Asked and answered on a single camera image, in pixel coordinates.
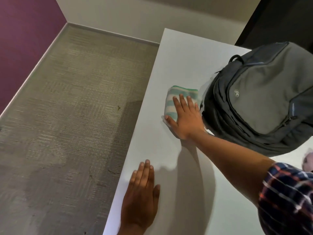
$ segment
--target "forearm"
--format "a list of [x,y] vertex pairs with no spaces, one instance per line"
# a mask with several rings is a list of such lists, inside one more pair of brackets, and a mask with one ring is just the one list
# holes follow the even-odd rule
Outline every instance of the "forearm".
[[262,154],[195,131],[190,139],[215,164],[227,180],[256,206],[262,182],[274,161]]
[[144,233],[145,231],[141,229],[138,225],[121,225],[117,235],[143,235]]

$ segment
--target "plaid shirt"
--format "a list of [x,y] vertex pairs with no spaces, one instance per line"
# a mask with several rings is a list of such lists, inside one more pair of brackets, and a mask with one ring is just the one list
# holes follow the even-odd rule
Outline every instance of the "plaid shirt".
[[266,235],[313,234],[313,173],[275,163],[263,181],[259,219]]

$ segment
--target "baseboard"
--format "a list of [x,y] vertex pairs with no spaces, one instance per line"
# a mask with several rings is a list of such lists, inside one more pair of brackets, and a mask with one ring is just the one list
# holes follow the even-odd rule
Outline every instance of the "baseboard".
[[26,80],[23,82],[23,84],[21,85],[21,87],[18,89],[18,91],[15,93],[15,95],[13,96],[13,98],[11,99],[11,101],[9,102],[9,104],[6,106],[6,108],[2,111],[2,113],[0,114],[0,119],[2,118],[2,116],[6,113],[6,111],[8,110],[9,106],[12,104],[12,102],[15,100],[16,96],[18,95],[18,93],[22,90],[22,88],[24,87],[24,85],[26,84],[27,80],[29,79],[29,77],[33,74],[33,72],[37,69],[37,67],[39,66],[39,64],[42,62],[42,60],[46,57],[46,55],[48,54],[48,52],[50,51],[50,49],[52,48],[52,46],[54,45],[54,43],[57,41],[57,39],[60,37],[61,33],[63,32],[63,30],[65,29],[65,27],[68,25],[68,23],[66,23],[63,28],[60,30],[59,34],[55,37],[55,39],[52,41],[52,43],[50,44],[50,46],[47,48],[47,50],[45,51],[45,53],[42,55],[42,57],[40,58],[40,60],[38,61],[38,63],[36,64],[36,66],[33,68],[33,70],[30,72],[30,74],[28,75],[28,77],[26,78]]
[[99,33],[104,33],[104,34],[108,34],[108,35],[113,35],[113,36],[129,39],[129,40],[133,40],[133,41],[136,41],[136,42],[139,42],[139,43],[146,43],[146,44],[150,44],[150,45],[157,46],[157,47],[160,45],[160,43],[156,43],[156,42],[152,42],[152,41],[148,41],[148,40],[144,40],[144,39],[138,39],[138,38],[131,37],[131,36],[128,36],[128,35],[117,34],[117,33],[114,33],[114,32],[101,30],[101,29],[97,29],[97,28],[93,28],[93,27],[79,25],[79,24],[76,24],[76,23],[68,23],[68,25],[75,26],[75,27],[78,27],[78,28],[82,28],[82,29],[85,29],[85,30],[96,31],[96,32],[99,32]]

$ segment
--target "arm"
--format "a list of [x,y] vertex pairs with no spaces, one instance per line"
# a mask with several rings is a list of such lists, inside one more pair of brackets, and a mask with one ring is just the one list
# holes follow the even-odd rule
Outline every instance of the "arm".
[[197,104],[173,98],[178,119],[165,116],[181,139],[190,139],[215,164],[228,181],[254,205],[258,205],[263,180],[274,161],[262,154],[207,134]]
[[154,168],[150,161],[141,162],[131,175],[125,193],[117,235],[143,235],[154,221],[160,185],[154,186]]

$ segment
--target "person's left hand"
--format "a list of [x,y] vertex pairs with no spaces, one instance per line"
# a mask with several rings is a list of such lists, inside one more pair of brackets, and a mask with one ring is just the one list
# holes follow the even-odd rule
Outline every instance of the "person's left hand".
[[154,187],[154,168],[150,161],[141,162],[124,196],[121,211],[121,230],[136,230],[143,234],[154,221],[158,209],[160,185]]

